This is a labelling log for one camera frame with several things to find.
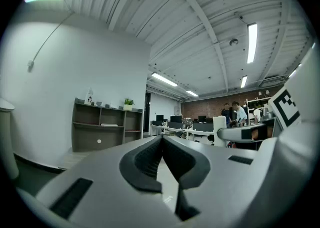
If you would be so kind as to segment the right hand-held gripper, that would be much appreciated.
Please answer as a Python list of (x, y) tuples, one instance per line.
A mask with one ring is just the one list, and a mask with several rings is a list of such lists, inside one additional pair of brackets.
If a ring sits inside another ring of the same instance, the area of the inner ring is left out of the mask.
[(320, 122), (320, 47), (306, 53), (300, 66), (269, 100), (282, 129), (301, 122)]

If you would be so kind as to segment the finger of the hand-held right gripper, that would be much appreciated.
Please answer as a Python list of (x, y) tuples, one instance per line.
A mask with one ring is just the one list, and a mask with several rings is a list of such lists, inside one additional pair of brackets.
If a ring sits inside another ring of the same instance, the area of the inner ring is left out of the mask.
[(258, 142), (271, 138), (274, 127), (275, 119), (271, 119), (249, 126), (219, 129), (217, 136), (220, 139), (235, 143)]

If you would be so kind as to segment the white storage rack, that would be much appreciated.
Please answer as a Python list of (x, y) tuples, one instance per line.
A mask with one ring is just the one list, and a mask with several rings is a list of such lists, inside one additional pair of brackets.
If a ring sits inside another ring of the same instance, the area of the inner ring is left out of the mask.
[(245, 101), (245, 106), (244, 106), (244, 110), (247, 114), (247, 121), (246, 123), (248, 125), (253, 125), (255, 124), (255, 119), (253, 116), (253, 111), (254, 111), (254, 107), (256, 106), (261, 113), (261, 119), (262, 117), (267, 114), (269, 111), (269, 105), (268, 102), (271, 99), (271, 97), (266, 97), (266, 98), (256, 98), (254, 100), (246, 100)]

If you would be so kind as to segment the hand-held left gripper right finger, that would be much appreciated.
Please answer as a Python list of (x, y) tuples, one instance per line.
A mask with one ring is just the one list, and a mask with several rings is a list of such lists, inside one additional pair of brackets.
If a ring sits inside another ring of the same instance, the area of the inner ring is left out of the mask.
[(163, 228), (238, 228), (256, 193), (249, 176), (259, 152), (163, 136), (162, 154), (178, 182), (175, 217)]

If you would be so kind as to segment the beige cylinder column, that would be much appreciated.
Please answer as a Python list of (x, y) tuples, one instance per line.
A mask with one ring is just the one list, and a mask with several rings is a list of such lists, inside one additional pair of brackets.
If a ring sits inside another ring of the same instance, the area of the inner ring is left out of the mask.
[(14, 109), (12, 104), (0, 98), (0, 159), (11, 180), (19, 176), (11, 140), (11, 112)]

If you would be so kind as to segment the grey wall conduit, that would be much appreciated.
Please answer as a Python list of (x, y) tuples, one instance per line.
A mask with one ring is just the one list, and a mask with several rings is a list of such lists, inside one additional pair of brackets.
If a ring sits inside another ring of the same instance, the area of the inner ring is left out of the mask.
[(39, 55), (41, 49), (44, 47), (44, 45), (46, 44), (46, 42), (49, 40), (49, 38), (55, 33), (55, 31), (67, 20), (69, 19), (72, 15), (74, 15), (74, 11), (72, 11), (69, 15), (67, 15), (55, 28), (54, 30), (46, 37), (46, 39), (43, 41), (43, 43), (41, 44), (41, 46), (39, 47), (39, 49), (37, 50), (37, 52), (35, 53), (33, 59), (30, 59), (28, 61), (27, 64), (27, 71), (31, 72), (35, 63), (35, 60), (37, 58), (37, 56)]

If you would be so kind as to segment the white penguin print container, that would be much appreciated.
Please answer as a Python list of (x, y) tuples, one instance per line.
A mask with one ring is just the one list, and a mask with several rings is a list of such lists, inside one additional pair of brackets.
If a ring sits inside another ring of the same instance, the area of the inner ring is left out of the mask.
[(92, 105), (92, 99), (93, 99), (93, 91), (91, 88), (89, 88), (85, 96), (84, 104)]

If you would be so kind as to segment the grey wooden shelf unit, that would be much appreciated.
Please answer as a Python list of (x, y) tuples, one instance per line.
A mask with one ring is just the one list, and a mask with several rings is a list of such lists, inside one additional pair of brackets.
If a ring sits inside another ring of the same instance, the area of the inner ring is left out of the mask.
[[(104, 127), (101, 123), (118, 124)], [(138, 140), (143, 132), (143, 110), (132, 111), (84, 104), (74, 100), (72, 113), (71, 143), (74, 152), (99, 151)]]

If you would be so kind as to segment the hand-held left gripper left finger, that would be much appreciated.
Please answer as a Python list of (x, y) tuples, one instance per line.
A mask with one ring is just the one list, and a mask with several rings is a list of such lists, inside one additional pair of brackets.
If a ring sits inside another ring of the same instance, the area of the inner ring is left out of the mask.
[(93, 152), (49, 181), (36, 199), (51, 209), (77, 179), (92, 181), (67, 221), (80, 228), (174, 228), (178, 217), (160, 193), (136, 190), (122, 176), (119, 165), (129, 151), (153, 140), (148, 137)]

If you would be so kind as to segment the long white office desk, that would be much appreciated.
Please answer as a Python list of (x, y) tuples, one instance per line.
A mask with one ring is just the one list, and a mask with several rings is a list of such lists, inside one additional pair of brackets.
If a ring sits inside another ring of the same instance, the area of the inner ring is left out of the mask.
[(198, 131), (193, 129), (172, 128), (168, 126), (158, 126), (151, 122), (149, 127), (149, 134), (155, 135), (168, 135), (176, 136), (190, 141), (200, 142), (203, 144), (214, 145), (214, 132), (213, 131)]

